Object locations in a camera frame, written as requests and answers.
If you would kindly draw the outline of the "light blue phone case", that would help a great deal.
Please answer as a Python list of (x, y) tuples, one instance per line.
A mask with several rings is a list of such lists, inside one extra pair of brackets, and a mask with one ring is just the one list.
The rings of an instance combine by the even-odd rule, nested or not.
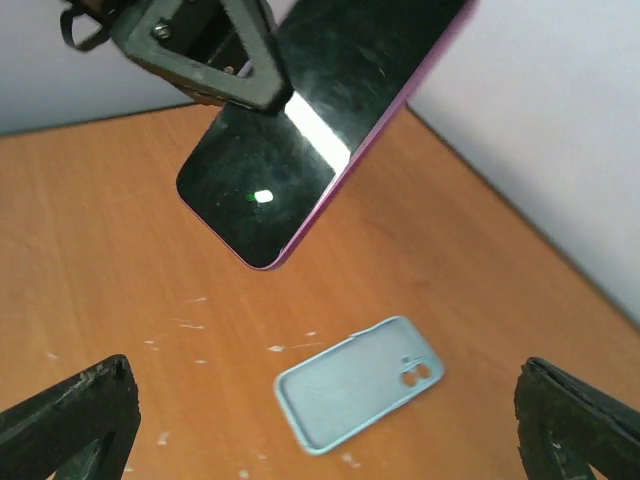
[(437, 384), (445, 367), (405, 316), (394, 316), (280, 373), (273, 388), (299, 445), (322, 455)]

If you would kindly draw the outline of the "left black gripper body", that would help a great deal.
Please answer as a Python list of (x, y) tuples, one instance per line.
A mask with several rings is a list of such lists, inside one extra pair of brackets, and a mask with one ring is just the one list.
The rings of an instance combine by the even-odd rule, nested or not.
[(248, 54), (221, 1), (166, 1), (171, 33), (164, 48), (225, 77), (236, 77)]

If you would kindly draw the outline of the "purple phone black screen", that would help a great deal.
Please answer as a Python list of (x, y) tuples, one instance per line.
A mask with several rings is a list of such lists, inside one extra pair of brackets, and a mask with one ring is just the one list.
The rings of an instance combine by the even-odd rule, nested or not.
[(183, 202), (245, 264), (276, 267), (461, 25), (465, 1), (299, 1), (276, 38), (274, 115), (228, 105), (183, 167)]

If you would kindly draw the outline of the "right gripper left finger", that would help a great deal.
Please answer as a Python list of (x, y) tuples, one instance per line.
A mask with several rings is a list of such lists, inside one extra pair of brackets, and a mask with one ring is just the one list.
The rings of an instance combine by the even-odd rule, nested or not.
[(3, 479), (120, 479), (141, 422), (126, 356), (112, 355), (1, 413)]

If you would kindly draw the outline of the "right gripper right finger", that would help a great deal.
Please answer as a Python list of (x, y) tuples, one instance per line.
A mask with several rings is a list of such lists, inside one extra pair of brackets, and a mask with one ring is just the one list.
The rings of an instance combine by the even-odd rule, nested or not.
[(639, 412), (548, 361), (531, 357), (514, 392), (529, 479), (639, 477)]

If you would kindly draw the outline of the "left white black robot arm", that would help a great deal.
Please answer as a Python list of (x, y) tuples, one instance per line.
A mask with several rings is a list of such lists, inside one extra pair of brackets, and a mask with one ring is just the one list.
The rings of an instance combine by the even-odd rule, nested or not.
[(60, 31), (81, 53), (113, 43), (199, 104), (274, 112), (293, 93), (265, 1), (70, 1)]

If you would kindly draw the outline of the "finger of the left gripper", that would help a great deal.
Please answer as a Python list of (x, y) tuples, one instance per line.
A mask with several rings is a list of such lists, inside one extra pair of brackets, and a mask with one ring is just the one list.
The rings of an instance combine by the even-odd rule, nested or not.
[(128, 1), (110, 36), (198, 103), (271, 112), (293, 92), (275, 27), (265, 1)]

